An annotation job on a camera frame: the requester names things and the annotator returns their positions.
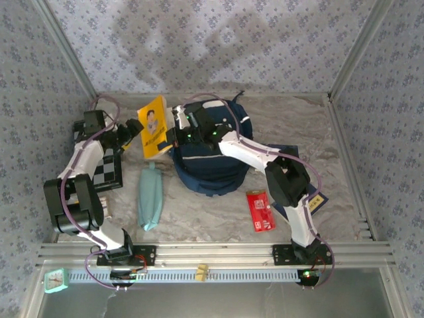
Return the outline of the yellow cartoon book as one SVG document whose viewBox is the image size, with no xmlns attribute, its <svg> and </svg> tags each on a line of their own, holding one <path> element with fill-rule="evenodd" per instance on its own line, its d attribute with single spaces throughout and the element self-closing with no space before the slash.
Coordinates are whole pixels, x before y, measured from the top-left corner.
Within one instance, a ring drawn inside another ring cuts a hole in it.
<svg viewBox="0 0 424 318">
<path fill-rule="evenodd" d="M 149 104 L 140 108 L 137 115 L 143 126 L 140 138 L 144 158 L 153 160 L 171 149 L 172 145 L 166 137 L 168 124 L 165 97 L 157 96 Z"/>
</svg>

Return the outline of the navy blue backpack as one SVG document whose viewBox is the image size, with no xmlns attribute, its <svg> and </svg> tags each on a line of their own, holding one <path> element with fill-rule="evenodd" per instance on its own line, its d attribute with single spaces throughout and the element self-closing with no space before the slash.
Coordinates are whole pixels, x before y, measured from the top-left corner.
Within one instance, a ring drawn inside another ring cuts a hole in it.
<svg viewBox="0 0 424 318">
<path fill-rule="evenodd" d="M 239 125 L 240 135 L 253 139 L 250 117 L 237 101 L 238 97 L 226 100 L 228 107 L 217 99 L 207 99 L 198 104 L 203 106 L 215 125 L 235 128 Z M 225 195 L 237 190 L 243 183 L 250 168 L 235 158 L 223 156 L 218 150 L 211 150 L 204 144 L 183 144 L 170 150 L 176 172 L 183 184 L 190 190 L 212 197 Z"/>
</svg>

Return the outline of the teal pencil case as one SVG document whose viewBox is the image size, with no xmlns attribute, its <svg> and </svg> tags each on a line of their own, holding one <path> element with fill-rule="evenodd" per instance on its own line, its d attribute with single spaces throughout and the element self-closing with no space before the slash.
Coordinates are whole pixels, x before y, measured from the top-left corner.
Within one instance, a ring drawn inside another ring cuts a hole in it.
<svg viewBox="0 0 424 318">
<path fill-rule="evenodd" d="M 159 224 L 164 194 L 162 172 L 155 162 L 149 162 L 140 173 L 138 183 L 138 225 L 144 231 L 150 231 Z"/>
</svg>

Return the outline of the plain navy book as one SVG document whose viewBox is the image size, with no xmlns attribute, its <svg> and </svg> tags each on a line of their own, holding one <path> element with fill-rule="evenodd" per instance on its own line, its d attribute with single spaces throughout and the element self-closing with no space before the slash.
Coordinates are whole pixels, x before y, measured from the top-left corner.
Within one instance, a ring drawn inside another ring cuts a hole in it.
<svg viewBox="0 0 424 318">
<path fill-rule="evenodd" d="M 284 158 L 278 156 L 277 153 L 289 154 L 291 156 L 299 156 L 297 146 L 285 146 L 276 144 L 259 144 L 255 143 L 256 150 L 252 155 L 250 165 L 256 170 L 265 173 L 267 165 L 271 162 L 282 162 Z"/>
</svg>

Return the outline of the red packet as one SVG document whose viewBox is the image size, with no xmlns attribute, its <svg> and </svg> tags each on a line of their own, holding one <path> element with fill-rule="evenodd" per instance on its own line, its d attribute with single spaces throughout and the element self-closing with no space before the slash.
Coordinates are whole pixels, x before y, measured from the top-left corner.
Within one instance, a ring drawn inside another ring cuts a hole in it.
<svg viewBox="0 0 424 318">
<path fill-rule="evenodd" d="M 246 199 L 256 233 L 272 231 L 276 222 L 265 189 L 246 192 Z"/>
</svg>

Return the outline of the navy book with yellow label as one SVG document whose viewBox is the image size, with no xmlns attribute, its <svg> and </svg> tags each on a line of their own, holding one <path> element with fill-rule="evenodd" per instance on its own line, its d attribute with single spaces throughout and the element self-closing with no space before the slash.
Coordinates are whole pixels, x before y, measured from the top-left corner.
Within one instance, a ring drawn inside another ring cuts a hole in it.
<svg viewBox="0 0 424 318">
<path fill-rule="evenodd" d="M 309 184 L 307 186 L 308 195 L 315 193 L 315 191 L 316 191 L 316 187 L 314 185 Z M 311 215 L 314 216 L 314 214 L 318 212 L 318 210 L 320 210 L 320 208 L 322 208 L 322 206 L 324 206 L 328 202 L 328 200 L 329 198 L 326 195 L 322 194 L 321 192 L 313 196 L 309 200 L 309 210 L 311 212 Z M 273 219 L 276 215 L 279 215 L 281 219 L 283 219 L 285 222 L 288 223 L 288 217 L 287 217 L 285 209 L 274 201 L 270 205 L 270 215 L 268 217 L 270 219 Z"/>
</svg>

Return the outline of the black grey chessboard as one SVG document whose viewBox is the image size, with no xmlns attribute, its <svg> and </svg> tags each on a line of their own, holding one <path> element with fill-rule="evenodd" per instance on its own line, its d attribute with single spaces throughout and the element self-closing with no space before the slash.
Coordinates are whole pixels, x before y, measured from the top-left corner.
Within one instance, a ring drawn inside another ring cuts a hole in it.
<svg viewBox="0 0 424 318">
<path fill-rule="evenodd" d="M 121 157 L 112 148 L 108 148 L 98 162 L 92 182 L 98 193 L 123 186 Z"/>
</svg>

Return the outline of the black round controller board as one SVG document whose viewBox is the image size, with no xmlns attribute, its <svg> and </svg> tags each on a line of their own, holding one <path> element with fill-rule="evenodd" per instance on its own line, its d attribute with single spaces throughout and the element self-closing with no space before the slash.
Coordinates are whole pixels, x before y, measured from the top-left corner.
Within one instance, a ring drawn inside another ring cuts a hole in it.
<svg viewBox="0 0 424 318">
<path fill-rule="evenodd" d="M 297 276 L 299 278 L 299 281 L 296 282 L 297 285 L 303 287 L 303 288 L 314 288 L 321 277 L 321 271 L 320 270 L 298 270 Z"/>
<path fill-rule="evenodd" d="M 109 279 L 114 288 L 129 288 L 136 281 L 136 274 L 131 270 L 111 270 Z"/>
</svg>

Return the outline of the mint green alarm clock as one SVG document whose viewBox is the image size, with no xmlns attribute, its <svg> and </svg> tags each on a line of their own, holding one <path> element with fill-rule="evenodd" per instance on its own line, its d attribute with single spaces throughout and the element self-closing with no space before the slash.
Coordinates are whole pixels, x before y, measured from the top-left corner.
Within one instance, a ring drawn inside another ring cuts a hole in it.
<svg viewBox="0 0 424 318">
<path fill-rule="evenodd" d="M 44 292 L 56 293 L 69 287 L 69 273 L 65 268 L 58 268 L 44 273 Z"/>
</svg>

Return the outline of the grey metal panel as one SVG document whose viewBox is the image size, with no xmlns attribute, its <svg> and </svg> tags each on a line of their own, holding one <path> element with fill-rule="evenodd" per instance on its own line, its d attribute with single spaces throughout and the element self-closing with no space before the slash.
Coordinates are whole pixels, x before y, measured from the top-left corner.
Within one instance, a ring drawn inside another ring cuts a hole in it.
<svg viewBox="0 0 424 318">
<path fill-rule="evenodd" d="M 70 272 L 65 290 L 38 283 L 23 318 L 413 318 L 387 268 L 338 269 L 323 286 L 294 282 L 158 283 L 114 291 Z"/>
</svg>

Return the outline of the aluminium front frame rail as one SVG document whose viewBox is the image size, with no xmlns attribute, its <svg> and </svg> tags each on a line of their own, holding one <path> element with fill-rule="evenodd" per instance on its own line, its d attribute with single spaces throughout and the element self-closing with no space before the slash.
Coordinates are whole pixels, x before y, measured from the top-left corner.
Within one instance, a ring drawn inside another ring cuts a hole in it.
<svg viewBox="0 0 424 318">
<path fill-rule="evenodd" d="M 276 243 L 156 243 L 156 259 L 150 268 L 194 269 L 207 264 L 213 269 L 274 268 L 272 246 Z M 395 265 L 387 242 L 333 242 L 328 248 L 331 265 L 284 266 L 286 268 L 379 268 Z"/>
</svg>

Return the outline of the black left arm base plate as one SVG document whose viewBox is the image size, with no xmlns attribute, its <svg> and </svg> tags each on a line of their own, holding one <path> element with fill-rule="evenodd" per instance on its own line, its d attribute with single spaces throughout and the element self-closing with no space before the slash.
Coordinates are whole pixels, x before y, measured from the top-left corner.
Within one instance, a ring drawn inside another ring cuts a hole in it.
<svg viewBox="0 0 424 318">
<path fill-rule="evenodd" d="M 156 246 L 133 245 L 122 246 L 115 250 L 108 250 L 97 257 L 97 266 L 153 266 L 156 259 Z"/>
</svg>

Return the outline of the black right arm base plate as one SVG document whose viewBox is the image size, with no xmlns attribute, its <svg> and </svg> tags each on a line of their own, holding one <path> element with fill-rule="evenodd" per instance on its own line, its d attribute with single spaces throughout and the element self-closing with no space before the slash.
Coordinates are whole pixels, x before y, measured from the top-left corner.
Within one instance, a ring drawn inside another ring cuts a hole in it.
<svg viewBox="0 0 424 318">
<path fill-rule="evenodd" d="M 272 246 L 272 257 L 276 266 L 312 266 L 333 263 L 331 253 L 324 244 L 307 248 L 293 244 L 275 244 Z"/>
</svg>

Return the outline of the aluminium side frame rail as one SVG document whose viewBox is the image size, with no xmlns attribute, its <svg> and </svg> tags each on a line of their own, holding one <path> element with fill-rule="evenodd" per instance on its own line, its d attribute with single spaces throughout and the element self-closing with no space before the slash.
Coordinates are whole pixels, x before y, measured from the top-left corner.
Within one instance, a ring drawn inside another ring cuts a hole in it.
<svg viewBox="0 0 424 318">
<path fill-rule="evenodd" d="M 349 192 L 352 196 L 354 209 L 360 216 L 360 237 L 363 240 L 377 241 L 379 240 L 377 229 L 373 222 L 371 210 L 360 182 L 356 164 L 348 145 L 345 130 L 343 129 L 342 122 L 337 114 L 337 109 L 327 94 L 324 94 L 323 102 L 329 113 L 329 121 L 334 131 L 339 156 L 341 158 Z"/>
</svg>

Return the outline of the aluminium frame post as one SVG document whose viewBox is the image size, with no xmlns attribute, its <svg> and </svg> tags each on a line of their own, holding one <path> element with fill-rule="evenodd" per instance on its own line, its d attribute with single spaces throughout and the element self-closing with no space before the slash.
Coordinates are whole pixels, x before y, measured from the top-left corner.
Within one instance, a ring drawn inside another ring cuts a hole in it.
<svg viewBox="0 0 424 318">
<path fill-rule="evenodd" d="M 346 87 L 349 79 L 353 75 L 355 68 L 363 57 L 368 45 L 371 43 L 378 28 L 382 24 L 394 0 L 376 0 L 369 16 L 364 24 L 346 57 L 346 60 L 338 73 L 334 84 L 329 92 L 329 100 L 336 101 Z"/>
</svg>

